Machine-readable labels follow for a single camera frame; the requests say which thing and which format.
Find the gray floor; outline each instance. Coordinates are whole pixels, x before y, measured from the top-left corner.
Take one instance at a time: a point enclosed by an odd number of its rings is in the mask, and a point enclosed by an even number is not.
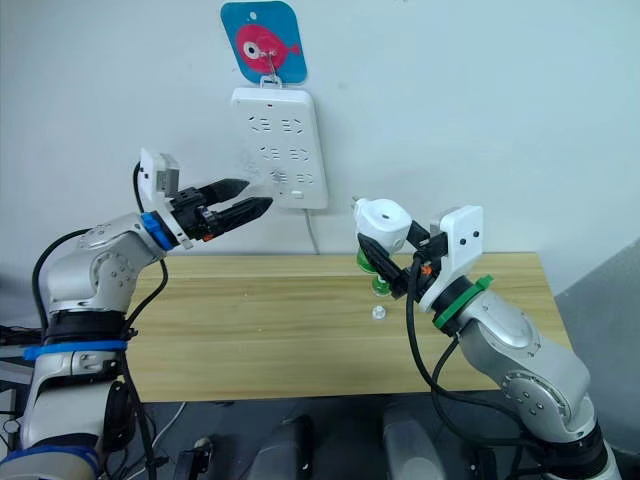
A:
[[[500,400],[497,392],[477,393]],[[408,409],[425,427],[439,452],[449,479],[474,478],[471,452],[448,429],[443,428],[428,394],[393,396],[354,396],[315,399],[240,401],[230,406],[201,402],[187,405],[170,434],[159,445],[159,453],[175,461],[180,450],[190,448],[202,436],[215,435],[216,461],[207,479],[240,480],[271,430],[286,418],[309,414],[316,432],[313,479],[386,480],[386,460],[381,444],[381,418],[389,403]],[[159,427],[164,425],[179,404],[150,404],[149,412]],[[456,421],[473,425],[485,435],[515,435],[510,421],[501,414],[479,407],[448,404]],[[140,453],[139,439],[131,444],[130,458]],[[513,448],[497,451],[499,477],[508,473]],[[111,466],[117,465],[114,456]],[[531,465],[526,459],[523,465]],[[159,471],[159,479],[171,479],[173,464]]]

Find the wooden table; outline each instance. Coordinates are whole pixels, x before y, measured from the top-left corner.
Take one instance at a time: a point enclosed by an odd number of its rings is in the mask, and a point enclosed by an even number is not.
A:
[[[129,347],[146,402],[426,390],[409,351],[404,300],[374,296],[354,255],[170,257],[167,265],[169,284],[137,320]],[[147,270],[133,305],[160,280],[158,266]],[[486,273],[544,335],[570,346],[535,254],[485,255],[471,276]],[[375,305],[387,308],[385,320],[371,318]],[[416,327],[433,368],[449,338],[417,309]],[[459,351],[441,380],[456,390],[495,388]]]

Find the blue sticker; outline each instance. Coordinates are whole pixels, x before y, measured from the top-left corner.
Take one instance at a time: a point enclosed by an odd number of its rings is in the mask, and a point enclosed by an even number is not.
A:
[[[307,78],[296,14],[284,2],[225,3],[220,17],[240,71],[260,83],[272,73],[283,83]]]

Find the small clear object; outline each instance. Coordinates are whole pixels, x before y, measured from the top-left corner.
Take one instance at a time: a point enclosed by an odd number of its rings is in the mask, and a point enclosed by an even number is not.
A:
[[[382,305],[376,305],[373,307],[373,310],[371,310],[371,318],[374,320],[384,320],[387,318],[387,309]]]

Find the blue ring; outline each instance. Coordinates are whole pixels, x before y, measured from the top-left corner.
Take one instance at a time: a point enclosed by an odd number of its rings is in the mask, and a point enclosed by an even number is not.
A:
[[[23,358],[25,360],[35,360],[40,355],[47,353],[66,353],[78,351],[109,352],[113,350],[126,350],[127,342],[124,340],[102,340],[96,342],[69,342],[55,343],[43,347],[25,348]]]
[[[0,461],[0,465],[3,463],[9,463],[11,460],[16,460],[18,458],[38,455],[39,453],[67,453],[69,455],[74,455],[87,462],[96,477],[100,471],[98,467],[98,455],[96,452],[92,448],[81,446],[42,445],[40,447],[27,448],[26,450],[18,450],[10,452],[3,460]]]
[[[142,225],[144,225],[145,230],[149,232],[162,248],[167,251],[173,249],[173,245],[171,245],[169,238],[164,233],[162,225],[160,225],[160,222],[158,222],[151,213],[145,212],[140,217],[142,218]]]

